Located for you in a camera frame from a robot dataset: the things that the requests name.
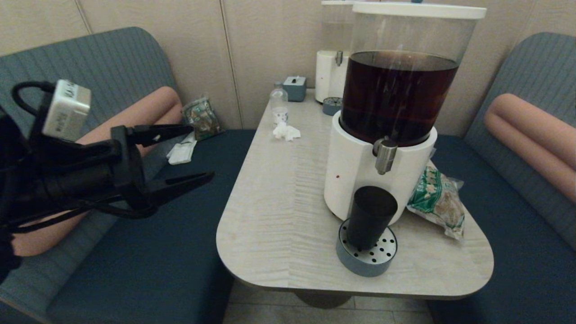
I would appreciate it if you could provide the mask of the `bronze table pedestal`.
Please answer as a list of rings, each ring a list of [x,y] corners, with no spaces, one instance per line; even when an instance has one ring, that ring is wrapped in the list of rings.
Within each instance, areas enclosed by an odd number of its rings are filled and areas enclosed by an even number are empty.
[[[318,293],[294,293],[298,299],[314,308],[331,309],[338,308],[352,299],[349,295],[318,294]]]

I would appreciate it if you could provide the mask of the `round grey drip tray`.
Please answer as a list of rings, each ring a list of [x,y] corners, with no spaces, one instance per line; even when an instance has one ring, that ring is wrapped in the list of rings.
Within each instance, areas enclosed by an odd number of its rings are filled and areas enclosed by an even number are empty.
[[[382,275],[391,266],[398,251],[398,241],[393,230],[387,227],[374,246],[361,250],[348,241],[349,223],[349,219],[343,221],[338,230],[335,250],[340,263],[362,277]]]
[[[343,99],[338,97],[325,98],[322,102],[322,112],[328,116],[334,116],[343,106]]]

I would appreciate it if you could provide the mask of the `teal left booth bench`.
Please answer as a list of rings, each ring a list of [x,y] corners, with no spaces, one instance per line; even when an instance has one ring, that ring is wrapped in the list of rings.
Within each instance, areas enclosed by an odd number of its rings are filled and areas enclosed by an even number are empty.
[[[0,57],[0,105],[24,135],[33,117],[10,90],[23,81],[68,79],[92,91],[88,133],[152,91],[177,88],[167,56],[148,31],[126,27]],[[148,219],[94,212],[64,240],[27,257],[0,284],[0,324],[221,324],[233,277],[216,230],[253,130],[200,141],[191,162],[167,163],[178,139],[144,158],[146,179],[214,172],[212,181]]]

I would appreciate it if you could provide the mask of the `crumpled white tissue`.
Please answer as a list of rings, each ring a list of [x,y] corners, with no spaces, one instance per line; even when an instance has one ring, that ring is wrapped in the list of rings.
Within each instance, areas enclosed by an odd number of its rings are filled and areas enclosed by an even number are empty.
[[[282,121],[276,125],[272,135],[276,139],[284,141],[293,141],[296,138],[301,138],[301,132],[298,129]]]

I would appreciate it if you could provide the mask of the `green white snack bag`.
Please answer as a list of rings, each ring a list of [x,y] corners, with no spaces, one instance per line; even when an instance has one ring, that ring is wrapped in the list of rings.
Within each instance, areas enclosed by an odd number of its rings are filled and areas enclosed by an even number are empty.
[[[407,202],[406,209],[444,229],[449,238],[464,239],[465,207],[459,198],[464,182],[449,178],[430,159]]]

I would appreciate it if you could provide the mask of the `clear plastic bottle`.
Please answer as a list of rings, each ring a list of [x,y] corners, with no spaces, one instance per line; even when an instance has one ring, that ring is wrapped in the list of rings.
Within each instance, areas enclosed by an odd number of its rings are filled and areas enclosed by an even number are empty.
[[[269,103],[272,112],[272,124],[277,127],[279,123],[287,123],[288,121],[288,93],[284,90],[282,82],[277,81],[274,86]]]

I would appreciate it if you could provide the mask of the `pink left bolster cushion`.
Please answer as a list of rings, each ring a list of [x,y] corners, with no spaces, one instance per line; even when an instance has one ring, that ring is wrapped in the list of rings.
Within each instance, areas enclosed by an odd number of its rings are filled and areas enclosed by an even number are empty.
[[[110,129],[121,125],[132,127],[136,125],[179,124],[182,119],[182,106],[179,95],[173,88],[160,87],[95,127],[76,142],[87,145],[108,140]],[[47,252],[64,240],[87,215],[88,212],[85,212],[46,228],[15,234],[12,241],[14,254],[21,257],[32,257]]]

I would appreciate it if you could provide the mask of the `white napkin pack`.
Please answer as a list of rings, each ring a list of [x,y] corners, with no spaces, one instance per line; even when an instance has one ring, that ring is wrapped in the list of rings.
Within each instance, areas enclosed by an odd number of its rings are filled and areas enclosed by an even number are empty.
[[[189,163],[197,143],[195,131],[193,131],[173,146],[166,156],[167,162],[171,165]]]

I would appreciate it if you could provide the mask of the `black plastic cup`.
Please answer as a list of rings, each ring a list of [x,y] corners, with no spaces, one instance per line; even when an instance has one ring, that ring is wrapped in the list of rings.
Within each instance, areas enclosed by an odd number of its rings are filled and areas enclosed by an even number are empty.
[[[348,218],[349,244],[361,250],[372,248],[397,211],[398,203],[389,191],[376,186],[358,188]]]

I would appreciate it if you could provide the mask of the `teal booth bench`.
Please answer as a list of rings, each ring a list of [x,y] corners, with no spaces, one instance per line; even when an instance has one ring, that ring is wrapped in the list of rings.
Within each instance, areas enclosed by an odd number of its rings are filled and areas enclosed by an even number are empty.
[[[440,135],[432,162],[463,181],[459,198],[494,255],[488,283],[459,300],[428,300],[434,324],[576,324],[576,204],[484,126],[512,94],[576,128],[576,37],[541,32],[501,65],[465,137]]]
[[[126,27],[0,57],[0,105],[24,135],[33,117],[10,90],[23,81],[68,79],[92,91],[88,133],[152,91],[177,88],[167,56],[148,31]],[[167,163],[178,139],[144,158],[146,179],[214,172],[212,181],[148,219],[94,212],[64,240],[27,257],[0,284],[0,324],[221,324],[233,277],[216,230],[253,130],[200,141],[191,162]]]

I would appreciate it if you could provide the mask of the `teal right booth bench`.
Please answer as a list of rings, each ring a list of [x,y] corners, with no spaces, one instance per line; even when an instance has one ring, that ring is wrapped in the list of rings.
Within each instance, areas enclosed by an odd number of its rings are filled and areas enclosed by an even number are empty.
[[[488,283],[459,300],[428,300],[434,324],[576,324],[576,204],[484,126],[512,94],[576,128],[576,37],[541,32],[501,65],[465,137],[440,135],[432,162],[463,181],[459,198],[494,255]]]

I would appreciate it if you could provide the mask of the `pink bolster cushion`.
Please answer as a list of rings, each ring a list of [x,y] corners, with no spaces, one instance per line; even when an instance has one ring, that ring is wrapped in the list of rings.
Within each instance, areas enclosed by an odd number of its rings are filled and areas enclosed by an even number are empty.
[[[502,94],[484,114],[499,142],[576,205],[576,128],[515,96]]]
[[[179,95],[173,88],[160,87],[95,127],[76,142],[87,145],[108,140],[110,129],[121,125],[132,127],[136,125],[179,124],[182,119],[182,106]],[[32,257],[47,252],[64,240],[87,215],[88,212],[85,212],[46,228],[15,234],[12,241],[14,254],[21,257]]]

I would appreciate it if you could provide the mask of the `brown green snack bag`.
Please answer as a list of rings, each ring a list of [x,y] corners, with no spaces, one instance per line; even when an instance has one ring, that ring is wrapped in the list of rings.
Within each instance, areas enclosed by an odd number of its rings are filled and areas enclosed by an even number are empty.
[[[185,123],[194,128],[197,141],[203,141],[225,132],[207,96],[186,104],[182,109],[182,115]]]

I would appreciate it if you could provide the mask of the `dark tea beverage dispenser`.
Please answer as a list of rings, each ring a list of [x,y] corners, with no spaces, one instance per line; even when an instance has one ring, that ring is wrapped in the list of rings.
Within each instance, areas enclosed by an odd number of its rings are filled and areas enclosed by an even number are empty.
[[[483,7],[424,2],[356,2],[343,106],[331,125],[324,199],[348,218],[354,192],[376,186],[405,210],[432,156],[434,127]],[[373,144],[398,148],[391,170],[375,168]]]

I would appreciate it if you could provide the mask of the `clear water beverage dispenser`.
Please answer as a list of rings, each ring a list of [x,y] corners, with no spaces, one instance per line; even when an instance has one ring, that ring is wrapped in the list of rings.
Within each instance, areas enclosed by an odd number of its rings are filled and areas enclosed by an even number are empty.
[[[343,98],[356,0],[322,0],[321,45],[316,53],[315,100]],[[343,51],[343,62],[337,67],[335,54]]]

